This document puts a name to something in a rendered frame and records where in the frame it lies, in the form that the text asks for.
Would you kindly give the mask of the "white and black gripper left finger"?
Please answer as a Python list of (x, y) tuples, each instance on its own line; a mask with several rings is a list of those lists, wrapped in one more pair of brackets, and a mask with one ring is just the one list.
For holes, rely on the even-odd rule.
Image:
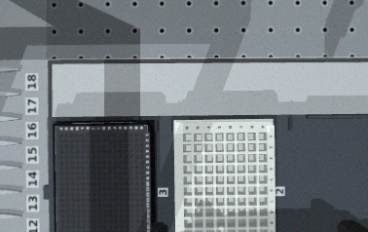
[(168, 228), (163, 222), (153, 222), (150, 232), (168, 232)]

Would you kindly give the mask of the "white well plate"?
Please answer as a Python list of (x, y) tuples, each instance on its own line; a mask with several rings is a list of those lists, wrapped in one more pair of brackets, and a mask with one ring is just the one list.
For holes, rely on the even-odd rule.
[(274, 119), (173, 124), (175, 232), (276, 232)]

